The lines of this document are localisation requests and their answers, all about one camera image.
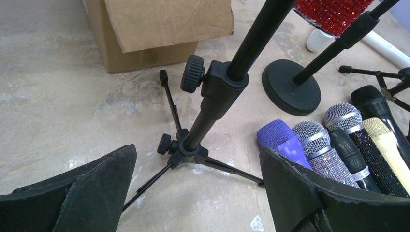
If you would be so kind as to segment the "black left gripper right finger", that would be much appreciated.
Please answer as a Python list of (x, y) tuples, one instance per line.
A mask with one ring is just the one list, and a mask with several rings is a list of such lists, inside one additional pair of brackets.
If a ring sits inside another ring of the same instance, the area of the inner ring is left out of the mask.
[(278, 232), (407, 232), (408, 198), (384, 195), (325, 178), (270, 148), (260, 165)]

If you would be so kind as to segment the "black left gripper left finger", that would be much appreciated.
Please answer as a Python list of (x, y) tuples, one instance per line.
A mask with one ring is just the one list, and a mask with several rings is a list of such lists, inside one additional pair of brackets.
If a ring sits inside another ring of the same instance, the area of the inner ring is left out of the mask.
[(125, 145), (0, 197), (3, 232), (114, 232), (137, 159)]

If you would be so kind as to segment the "silver rhinestone microphone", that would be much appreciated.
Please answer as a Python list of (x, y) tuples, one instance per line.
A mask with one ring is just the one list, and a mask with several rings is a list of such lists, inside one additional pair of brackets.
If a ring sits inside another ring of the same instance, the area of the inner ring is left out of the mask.
[(359, 188), (338, 153), (331, 146), (327, 129), (319, 122), (305, 120), (292, 128), (299, 136), (305, 157), (313, 171), (342, 184)]

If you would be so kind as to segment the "purple plastic microphone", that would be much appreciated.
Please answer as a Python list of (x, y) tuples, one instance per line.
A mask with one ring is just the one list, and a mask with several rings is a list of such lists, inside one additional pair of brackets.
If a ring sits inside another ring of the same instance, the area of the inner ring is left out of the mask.
[(281, 119), (276, 119), (257, 131), (257, 140), (260, 148), (271, 148), (287, 159), (312, 169), (309, 164), (299, 136)]

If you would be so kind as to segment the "black microphone with silver band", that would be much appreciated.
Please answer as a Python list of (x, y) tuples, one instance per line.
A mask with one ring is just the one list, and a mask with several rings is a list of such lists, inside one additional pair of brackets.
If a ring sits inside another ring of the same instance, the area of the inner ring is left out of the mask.
[(336, 150), (354, 181), (361, 189), (381, 193), (374, 183), (369, 168), (353, 140), (342, 129), (329, 132), (331, 146)]

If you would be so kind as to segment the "black glitter microphone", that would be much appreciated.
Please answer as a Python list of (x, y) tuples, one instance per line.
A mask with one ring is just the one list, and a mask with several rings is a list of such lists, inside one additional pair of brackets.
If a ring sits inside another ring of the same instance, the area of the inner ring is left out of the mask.
[(371, 177), (381, 193), (397, 197), (409, 197), (409, 194), (365, 130), (362, 115), (355, 106), (349, 103), (338, 103), (329, 107), (325, 112), (324, 122), (330, 131), (342, 129), (349, 135), (364, 157)]

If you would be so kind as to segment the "cream plastic microphone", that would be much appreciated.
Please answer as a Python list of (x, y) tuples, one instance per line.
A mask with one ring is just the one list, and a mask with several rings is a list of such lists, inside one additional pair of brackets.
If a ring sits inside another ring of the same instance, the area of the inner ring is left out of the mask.
[(407, 193), (410, 192), (410, 170), (397, 147), (393, 132), (376, 117), (365, 119), (363, 126)]

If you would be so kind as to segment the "black round-base desk mic stand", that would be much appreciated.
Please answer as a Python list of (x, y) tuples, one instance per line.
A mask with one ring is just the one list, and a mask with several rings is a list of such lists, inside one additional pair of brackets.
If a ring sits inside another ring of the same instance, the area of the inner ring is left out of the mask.
[(396, 0), (384, 0), (373, 10), (365, 10), (306, 67), (286, 59), (267, 65), (262, 74), (262, 85), (269, 99), (291, 115), (311, 114), (321, 102), (321, 90), (313, 75), (343, 50), (353, 47), (369, 34), (379, 18), (396, 4)]

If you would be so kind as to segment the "plain black microphone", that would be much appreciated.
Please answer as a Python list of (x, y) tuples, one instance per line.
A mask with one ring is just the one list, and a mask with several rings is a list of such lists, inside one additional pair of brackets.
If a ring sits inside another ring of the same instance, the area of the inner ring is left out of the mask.
[(394, 134), (396, 146), (407, 166), (410, 165), (410, 144), (393, 118), (387, 99), (373, 85), (366, 85), (350, 94), (351, 103), (361, 112), (362, 118), (380, 119)]

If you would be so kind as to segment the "brown cardboard box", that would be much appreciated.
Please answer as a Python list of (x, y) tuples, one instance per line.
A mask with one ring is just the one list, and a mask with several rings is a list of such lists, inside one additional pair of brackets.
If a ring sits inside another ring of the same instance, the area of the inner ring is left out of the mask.
[(229, 36), (229, 0), (85, 0), (105, 69), (122, 73), (185, 62), (199, 41)]

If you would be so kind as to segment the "red glitter microphone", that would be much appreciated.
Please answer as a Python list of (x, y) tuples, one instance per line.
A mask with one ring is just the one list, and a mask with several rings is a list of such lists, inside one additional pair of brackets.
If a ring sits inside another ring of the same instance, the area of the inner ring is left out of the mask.
[(293, 10), (326, 34), (339, 37), (373, 0), (297, 0)]

